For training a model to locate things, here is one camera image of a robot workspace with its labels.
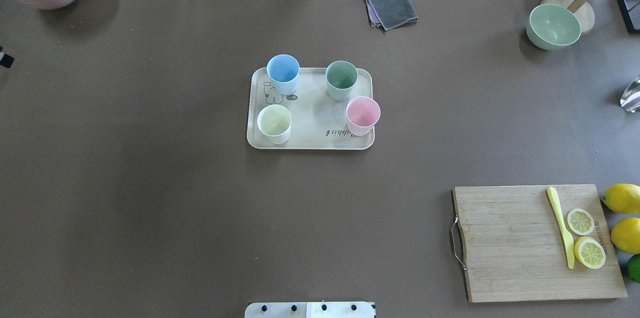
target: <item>knife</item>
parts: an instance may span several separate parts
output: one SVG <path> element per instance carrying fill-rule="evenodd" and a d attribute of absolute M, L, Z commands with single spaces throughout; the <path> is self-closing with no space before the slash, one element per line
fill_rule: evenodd
<path fill-rule="evenodd" d="M 571 235 L 571 233 L 569 233 L 569 230 L 567 230 L 566 226 L 565 226 L 565 220 L 562 218 L 562 208 L 560 207 L 560 198 L 558 198 L 558 191 L 553 188 L 553 186 L 549 186 L 549 188 L 546 189 L 546 195 L 549 197 L 549 202 L 551 203 L 551 209 L 553 209 L 554 211 L 554 215 L 555 215 L 555 219 L 558 221 L 558 227 L 560 228 L 560 235 L 562 236 L 562 242 L 564 244 L 564 252 L 567 254 L 566 256 L 566 264 L 569 267 L 569 269 L 573 269 L 574 268 L 574 262 L 576 261 L 576 256 L 574 256 L 574 238 Z"/>

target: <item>lemon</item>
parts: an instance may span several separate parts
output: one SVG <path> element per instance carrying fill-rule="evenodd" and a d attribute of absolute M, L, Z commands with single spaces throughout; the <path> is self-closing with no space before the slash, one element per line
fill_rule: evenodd
<path fill-rule="evenodd" d="M 590 236 L 581 236 L 573 247 L 576 259 L 587 268 L 600 268 L 607 259 L 602 245 Z"/>
<path fill-rule="evenodd" d="M 627 254 L 640 254 L 640 218 L 624 218 L 611 229 L 611 241 Z"/>
<path fill-rule="evenodd" d="M 633 184 L 615 184 L 602 195 L 606 206 L 617 213 L 640 213 L 640 186 Z"/>
<path fill-rule="evenodd" d="M 629 276 L 629 279 L 636 283 L 640 283 L 640 254 L 636 254 L 629 258 L 629 261 L 627 261 L 626 264 L 626 274 Z"/>
<path fill-rule="evenodd" d="M 569 212 L 566 216 L 567 225 L 574 233 L 578 235 L 588 235 L 594 231 L 594 218 L 586 210 L 576 208 Z"/>

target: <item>white metal plate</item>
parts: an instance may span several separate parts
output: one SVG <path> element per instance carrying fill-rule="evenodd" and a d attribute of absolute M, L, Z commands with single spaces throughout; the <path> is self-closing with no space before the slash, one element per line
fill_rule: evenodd
<path fill-rule="evenodd" d="M 347 101 L 335 101 L 327 93 L 326 68 L 300 68 L 300 81 L 293 95 L 282 95 L 272 85 L 266 68 L 251 77 L 246 139 L 256 149 L 363 150 L 375 140 L 375 128 L 364 136 L 352 135 L 347 128 L 346 108 L 349 100 L 373 98 L 371 74 L 358 69 L 358 81 Z M 275 145 L 258 130 L 256 117 L 270 104 L 280 104 L 291 111 L 291 137 Z"/>
<path fill-rule="evenodd" d="M 373 302 L 256 302 L 244 318 L 375 318 Z"/>

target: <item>green bowl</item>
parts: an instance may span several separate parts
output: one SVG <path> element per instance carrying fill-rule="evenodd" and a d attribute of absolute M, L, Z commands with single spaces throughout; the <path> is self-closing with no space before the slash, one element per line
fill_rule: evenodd
<path fill-rule="evenodd" d="M 560 5 L 539 5 L 528 19 L 526 35 L 540 49 L 563 49 L 577 42 L 582 33 L 578 18 Z"/>

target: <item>wooden cutting board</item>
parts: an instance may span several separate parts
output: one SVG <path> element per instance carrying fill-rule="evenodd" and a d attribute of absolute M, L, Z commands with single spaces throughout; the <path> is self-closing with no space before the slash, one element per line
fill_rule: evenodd
<path fill-rule="evenodd" d="M 547 198 L 548 185 L 458 186 L 455 212 L 471 302 L 592 299 L 627 296 L 600 198 L 594 185 L 554 185 L 560 205 L 588 211 L 596 228 L 589 234 L 606 251 L 602 268 L 576 259 L 567 268 L 558 223 Z"/>

